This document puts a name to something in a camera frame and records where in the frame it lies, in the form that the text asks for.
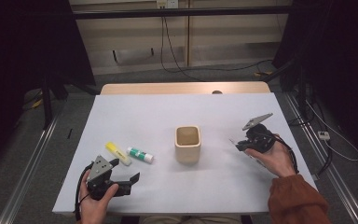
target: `glue stick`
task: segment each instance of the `glue stick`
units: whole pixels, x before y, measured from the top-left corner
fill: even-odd
[[[147,154],[139,149],[136,149],[134,147],[128,147],[127,148],[127,154],[132,155],[135,158],[138,158],[141,161],[145,161],[148,163],[152,163],[154,157],[150,154]]]
[[[112,142],[106,143],[106,149],[108,149],[116,158],[118,158],[124,165],[130,165],[131,159],[122,152],[115,144]]]

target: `human hand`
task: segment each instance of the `human hand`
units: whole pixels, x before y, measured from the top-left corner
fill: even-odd
[[[247,148],[244,152],[263,162],[266,168],[278,177],[296,174],[288,149],[278,141],[275,141],[272,148],[265,153],[251,148]]]
[[[90,170],[88,170],[82,178],[81,186],[80,186],[80,197],[81,201],[81,223],[82,224],[100,224],[103,223],[103,220],[106,217],[106,209],[109,201],[116,194],[118,190],[118,184],[112,185],[101,198],[100,201],[93,200],[90,197],[89,190],[87,189],[87,177],[90,174]]]

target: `sleeve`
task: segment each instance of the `sleeve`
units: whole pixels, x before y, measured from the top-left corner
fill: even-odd
[[[331,223],[327,201],[302,175],[273,179],[269,192],[272,223]]]

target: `green glue stick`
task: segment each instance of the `green glue stick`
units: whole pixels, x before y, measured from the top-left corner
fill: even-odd
[[[135,158],[138,158],[141,161],[145,161],[148,163],[152,163],[153,159],[154,159],[154,157],[152,155],[147,154],[139,149],[136,149],[135,147],[128,147],[127,154],[129,154]]]

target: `white table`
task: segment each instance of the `white table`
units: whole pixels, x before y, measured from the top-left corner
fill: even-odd
[[[138,147],[155,156],[152,164],[132,159],[113,169],[112,179],[128,180],[140,172],[130,196],[111,200],[113,214],[256,214],[268,211],[271,179],[275,176],[239,152],[228,140],[244,139],[241,128],[254,117],[273,113],[263,121],[279,133],[296,153],[298,170],[315,184],[273,93],[242,94],[123,94],[97,96],[76,154],[53,212],[74,211],[76,184],[84,167],[112,141],[121,149]],[[177,126],[198,125],[200,161],[193,166],[174,157]]]

